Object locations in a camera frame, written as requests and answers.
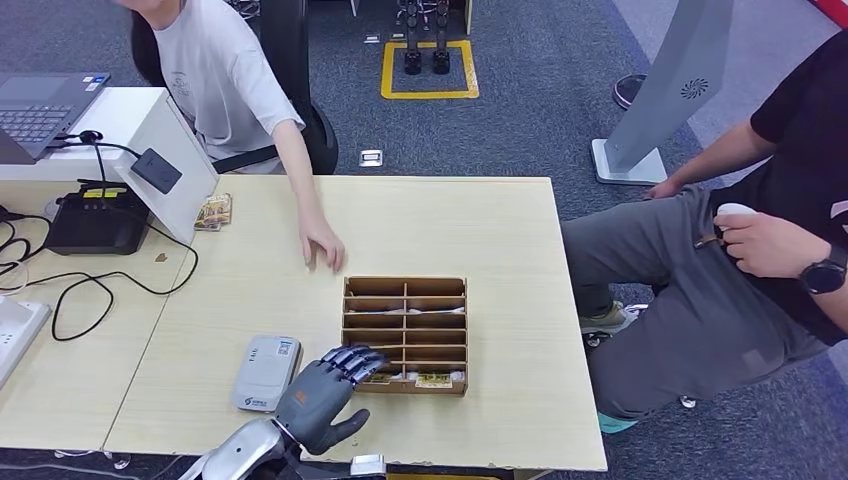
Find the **person's left hand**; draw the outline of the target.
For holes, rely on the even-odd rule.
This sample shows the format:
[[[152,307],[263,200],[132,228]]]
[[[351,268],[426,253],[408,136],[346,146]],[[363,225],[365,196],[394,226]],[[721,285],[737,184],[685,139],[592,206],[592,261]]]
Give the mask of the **person's left hand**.
[[[345,246],[332,230],[321,210],[298,212],[299,237],[305,265],[313,269],[318,251],[324,252],[325,263],[334,273],[341,271],[345,258]]]
[[[764,213],[718,215],[714,225],[721,230],[725,250],[737,267],[760,278],[797,279],[831,252],[822,238]]]

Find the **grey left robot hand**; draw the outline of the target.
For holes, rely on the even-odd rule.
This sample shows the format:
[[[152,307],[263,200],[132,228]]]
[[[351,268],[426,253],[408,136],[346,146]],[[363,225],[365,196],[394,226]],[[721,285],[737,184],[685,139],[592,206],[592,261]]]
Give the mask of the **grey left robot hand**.
[[[311,455],[322,455],[356,434],[370,417],[359,409],[336,417],[357,386],[372,377],[387,357],[368,346],[338,346],[310,362],[283,392],[274,418]]]

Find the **person's right hand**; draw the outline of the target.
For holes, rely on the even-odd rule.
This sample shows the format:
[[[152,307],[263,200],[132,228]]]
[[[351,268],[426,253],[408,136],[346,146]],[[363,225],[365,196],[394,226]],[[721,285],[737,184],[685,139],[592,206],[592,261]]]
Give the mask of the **person's right hand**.
[[[684,182],[680,182],[679,180],[673,177],[669,177],[663,182],[651,187],[648,191],[646,191],[644,198],[646,200],[654,200],[673,197],[675,195],[678,195],[682,191],[684,186]]]

